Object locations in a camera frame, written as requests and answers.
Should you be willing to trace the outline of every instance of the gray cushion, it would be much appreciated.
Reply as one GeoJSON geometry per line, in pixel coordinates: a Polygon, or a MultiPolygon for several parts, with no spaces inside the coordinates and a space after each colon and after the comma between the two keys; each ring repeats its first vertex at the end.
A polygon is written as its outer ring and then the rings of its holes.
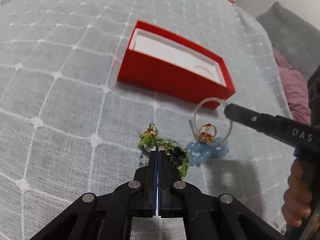
{"type": "Polygon", "coordinates": [[[279,2],[258,16],[257,21],[272,45],[308,80],[320,65],[320,31],[279,2]]]}

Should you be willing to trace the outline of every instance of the metal screw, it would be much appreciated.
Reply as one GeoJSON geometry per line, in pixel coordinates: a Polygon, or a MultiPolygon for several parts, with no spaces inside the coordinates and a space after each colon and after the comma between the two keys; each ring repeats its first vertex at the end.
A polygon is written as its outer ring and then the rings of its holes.
{"type": "Polygon", "coordinates": [[[178,180],[173,184],[173,186],[178,189],[183,189],[186,187],[186,184],[185,182],[178,180]]]}
{"type": "Polygon", "coordinates": [[[94,195],[91,194],[91,193],[87,193],[87,194],[84,194],[84,195],[82,196],[82,201],[83,201],[83,202],[89,203],[89,202],[92,202],[93,200],[94,200],[94,195]]]}
{"type": "Polygon", "coordinates": [[[129,182],[128,185],[130,188],[138,188],[138,187],[140,187],[141,183],[137,180],[132,180],[129,182]]]}
{"type": "Polygon", "coordinates": [[[233,201],[233,197],[229,194],[224,194],[220,197],[223,203],[230,204],[233,201]]]}

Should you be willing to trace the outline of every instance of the pink pillow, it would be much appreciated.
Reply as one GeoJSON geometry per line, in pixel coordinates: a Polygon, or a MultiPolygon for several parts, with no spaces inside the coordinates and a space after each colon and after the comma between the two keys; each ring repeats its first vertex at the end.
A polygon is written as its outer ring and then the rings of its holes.
{"type": "Polygon", "coordinates": [[[293,119],[310,125],[311,111],[306,79],[298,70],[292,70],[292,66],[275,48],[273,48],[273,53],[279,66],[281,83],[293,119]]]}
{"type": "Polygon", "coordinates": [[[286,59],[284,56],[282,56],[282,55],[280,54],[280,52],[277,51],[275,48],[272,47],[272,49],[273,49],[273,55],[275,56],[275,60],[276,60],[276,62],[277,62],[277,65],[278,65],[279,67],[284,67],[284,68],[292,69],[292,66],[291,66],[290,63],[287,61],[287,59],[286,59]]]}

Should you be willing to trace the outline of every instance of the blue bead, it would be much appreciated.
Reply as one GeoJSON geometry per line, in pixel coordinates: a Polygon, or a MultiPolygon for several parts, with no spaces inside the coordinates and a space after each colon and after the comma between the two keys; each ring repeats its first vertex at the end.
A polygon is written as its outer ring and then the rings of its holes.
{"type": "Polygon", "coordinates": [[[197,157],[196,157],[195,155],[191,155],[191,156],[188,158],[190,165],[196,164],[196,158],[197,158],[197,157]]]}
{"type": "Polygon", "coordinates": [[[193,150],[193,145],[194,145],[194,142],[189,142],[188,144],[187,144],[187,146],[186,146],[186,149],[187,150],[193,150]]]}
{"type": "Polygon", "coordinates": [[[218,152],[218,158],[221,158],[221,157],[227,155],[227,153],[229,152],[229,149],[228,148],[221,148],[217,152],[218,152]]]}
{"type": "Polygon", "coordinates": [[[220,147],[227,148],[228,147],[228,141],[225,141],[225,142],[221,143],[220,147]]]}
{"type": "Polygon", "coordinates": [[[205,158],[205,160],[211,158],[211,155],[212,155],[212,151],[205,151],[201,154],[201,156],[205,158]]]}
{"type": "Polygon", "coordinates": [[[193,145],[194,152],[199,152],[201,147],[202,147],[201,143],[199,143],[199,142],[194,143],[194,145],[193,145]]]}
{"type": "Polygon", "coordinates": [[[199,155],[199,156],[196,158],[196,163],[202,164],[202,163],[204,163],[205,160],[206,160],[206,159],[203,158],[202,155],[199,155]]]}
{"type": "Polygon", "coordinates": [[[193,153],[193,150],[187,148],[187,153],[188,153],[189,155],[191,155],[191,154],[193,153]]]}
{"type": "Polygon", "coordinates": [[[200,148],[201,148],[201,143],[199,143],[199,142],[189,142],[188,144],[187,144],[187,151],[188,150],[191,150],[192,152],[198,152],[199,150],[200,150],[200,148]]]}
{"type": "Polygon", "coordinates": [[[215,143],[220,142],[220,141],[222,141],[222,137],[220,137],[220,136],[213,139],[213,142],[215,142],[215,143]]]}
{"type": "Polygon", "coordinates": [[[218,158],[218,151],[214,150],[211,154],[211,158],[218,158]]]}
{"type": "Polygon", "coordinates": [[[207,144],[201,144],[201,148],[200,148],[200,150],[199,150],[199,152],[202,154],[203,152],[206,152],[206,151],[208,151],[209,150],[209,145],[207,145],[207,144]]]}

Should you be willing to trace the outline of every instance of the beaded ring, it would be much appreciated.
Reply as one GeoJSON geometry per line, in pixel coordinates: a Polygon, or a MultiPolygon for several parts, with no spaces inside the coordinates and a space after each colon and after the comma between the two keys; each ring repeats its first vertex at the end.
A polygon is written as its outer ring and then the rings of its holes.
{"type": "MultiPolygon", "coordinates": [[[[195,111],[193,112],[193,126],[194,126],[194,135],[196,137],[196,139],[200,138],[202,135],[201,135],[201,129],[203,128],[203,126],[198,129],[198,125],[197,125],[197,114],[198,114],[198,110],[199,108],[206,102],[210,102],[210,101],[215,101],[215,102],[218,102],[220,103],[221,105],[223,105],[224,107],[227,105],[226,101],[223,100],[223,99],[220,99],[220,98],[206,98],[204,100],[202,100],[196,107],[195,111]]],[[[228,129],[228,133],[227,135],[224,137],[224,138],[221,138],[219,140],[212,140],[212,141],[209,141],[209,140],[205,140],[205,143],[207,145],[210,145],[210,146],[219,146],[220,144],[224,143],[227,141],[227,139],[229,138],[230,134],[231,134],[231,130],[232,130],[232,125],[233,125],[233,121],[232,120],[229,120],[230,121],[230,126],[229,126],[229,129],[228,129]]]]}
{"type": "MultiPolygon", "coordinates": [[[[221,141],[221,137],[216,137],[214,141],[221,141]]],[[[201,164],[210,158],[221,158],[229,152],[228,142],[225,141],[219,146],[209,146],[201,142],[190,142],[186,147],[189,164],[201,164]]]]}
{"type": "Polygon", "coordinates": [[[139,149],[141,150],[140,166],[143,165],[143,156],[149,157],[151,150],[164,150],[166,151],[167,164],[177,168],[182,179],[187,175],[189,169],[187,151],[180,143],[158,136],[154,123],[151,123],[149,128],[140,134],[139,149]]]}

